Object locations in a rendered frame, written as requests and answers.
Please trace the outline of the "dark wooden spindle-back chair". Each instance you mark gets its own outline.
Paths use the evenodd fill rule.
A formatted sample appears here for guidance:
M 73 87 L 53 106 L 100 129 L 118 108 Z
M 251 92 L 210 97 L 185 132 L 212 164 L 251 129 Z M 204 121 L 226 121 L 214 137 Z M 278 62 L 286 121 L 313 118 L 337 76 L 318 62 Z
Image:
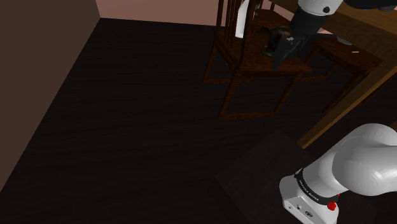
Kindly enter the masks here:
M 239 120 L 275 115 L 285 102 L 293 87 L 303 74 L 309 74 L 312 69 L 299 58 L 284 60 L 276 69 L 271 68 L 274 59 L 261 53 L 268 42 L 269 35 L 262 31 L 262 27 L 274 29 L 280 25 L 287 25 L 288 20 L 272 10 L 256 9 L 256 0 L 247 0 L 248 11 L 244 22 L 244 36 L 235 37 L 237 28 L 237 14 L 243 0 L 228 0 L 226 7 L 225 28 L 221 29 L 224 0 L 218 0 L 216 30 L 209 60 L 203 77 L 204 83 L 227 83 L 218 118 L 220 120 Z M 209 73 L 217 53 L 220 53 L 232 71 L 230 78 L 211 78 Z M 289 77 L 290 80 L 284 89 L 277 105 L 269 112 L 235 113 L 228 114 L 226 109 L 239 83 L 250 82 L 255 76 Z

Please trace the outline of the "brown wooden table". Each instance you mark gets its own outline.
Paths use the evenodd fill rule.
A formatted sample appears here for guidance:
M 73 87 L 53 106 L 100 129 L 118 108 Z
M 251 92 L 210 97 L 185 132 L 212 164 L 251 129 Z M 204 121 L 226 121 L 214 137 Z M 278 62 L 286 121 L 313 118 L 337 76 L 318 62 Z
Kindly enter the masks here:
M 323 29 L 382 59 L 381 64 L 298 141 L 298 145 L 305 149 L 397 73 L 397 11 L 355 9 L 343 0 L 271 1 L 294 13 L 302 9 L 316 16 L 325 16 Z

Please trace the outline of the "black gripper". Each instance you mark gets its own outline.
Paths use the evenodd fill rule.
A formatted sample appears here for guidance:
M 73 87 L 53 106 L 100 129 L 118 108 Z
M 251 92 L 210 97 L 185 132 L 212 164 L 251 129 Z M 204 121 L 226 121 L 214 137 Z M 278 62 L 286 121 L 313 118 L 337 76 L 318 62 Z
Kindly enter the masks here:
M 291 37 L 282 38 L 272 54 L 272 69 L 277 70 L 289 53 L 290 59 L 293 59 L 308 43 L 310 36 L 318 32 L 326 19 L 327 16 L 310 14 L 299 6 L 289 23 Z

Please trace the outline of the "white bottle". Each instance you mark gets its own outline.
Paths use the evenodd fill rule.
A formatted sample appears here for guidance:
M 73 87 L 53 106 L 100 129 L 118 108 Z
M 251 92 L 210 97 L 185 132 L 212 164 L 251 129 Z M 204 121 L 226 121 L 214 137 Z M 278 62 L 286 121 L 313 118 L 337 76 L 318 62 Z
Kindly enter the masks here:
M 249 6 L 249 0 L 243 0 L 239 7 L 237 14 L 237 23 L 235 30 L 235 37 L 242 39 L 244 37 L 244 28 L 246 23 L 247 9 Z

